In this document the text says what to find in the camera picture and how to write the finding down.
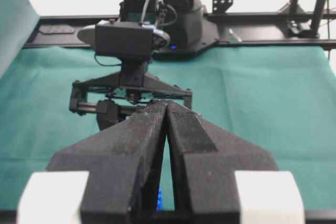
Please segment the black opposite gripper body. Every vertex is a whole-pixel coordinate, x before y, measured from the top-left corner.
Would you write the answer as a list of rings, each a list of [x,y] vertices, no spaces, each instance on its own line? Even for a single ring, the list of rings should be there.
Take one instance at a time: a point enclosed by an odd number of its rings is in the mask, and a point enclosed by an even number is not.
[[[182,100],[192,108],[190,89],[170,85],[148,72],[148,63],[122,62],[121,70],[88,81],[75,81],[69,110],[79,115],[127,116],[159,99]]]

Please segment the black opposite left gripper left finger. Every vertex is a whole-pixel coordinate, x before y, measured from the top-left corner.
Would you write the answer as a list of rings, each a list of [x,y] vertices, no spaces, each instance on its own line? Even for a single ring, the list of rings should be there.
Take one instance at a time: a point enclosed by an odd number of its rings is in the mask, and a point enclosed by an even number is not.
[[[99,130],[105,130],[126,119],[131,115],[130,106],[122,106],[111,100],[98,101],[96,105],[97,123]]]

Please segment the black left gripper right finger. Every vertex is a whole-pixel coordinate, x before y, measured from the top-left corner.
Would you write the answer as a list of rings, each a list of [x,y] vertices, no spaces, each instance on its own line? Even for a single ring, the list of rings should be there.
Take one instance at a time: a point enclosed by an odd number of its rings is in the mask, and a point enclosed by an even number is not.
[[[156,209],[166,101],[56,152],[48,171],[89,172],[82,215],[151,215]]]

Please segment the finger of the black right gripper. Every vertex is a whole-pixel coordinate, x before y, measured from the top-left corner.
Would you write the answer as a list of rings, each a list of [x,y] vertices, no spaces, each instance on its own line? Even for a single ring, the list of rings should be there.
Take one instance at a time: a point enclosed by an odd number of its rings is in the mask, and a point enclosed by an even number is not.
[[[277,171],[265,149],[173,101],[166,108],[174,201],[188,214],[237,214],[236,170]]]

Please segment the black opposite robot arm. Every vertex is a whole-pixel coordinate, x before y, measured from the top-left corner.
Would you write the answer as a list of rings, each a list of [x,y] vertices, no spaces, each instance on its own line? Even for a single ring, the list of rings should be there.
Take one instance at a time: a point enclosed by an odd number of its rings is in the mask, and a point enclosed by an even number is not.
[[[197,0],[123,0],[118,20],[87,26],[78,38],[98,56],[116,57],[116,73],[72,84],[69,109],[94,113],[99,133],[57,152],[48,171],[86,175],[83,219],[147,219],[156,209],[165,144],[170,147],[176,213],[188,219],[264,220],[275,211],[278,166],[259,146],[202,119],[192,92],[148,72],[153,52],[170,44],[179,14]]]

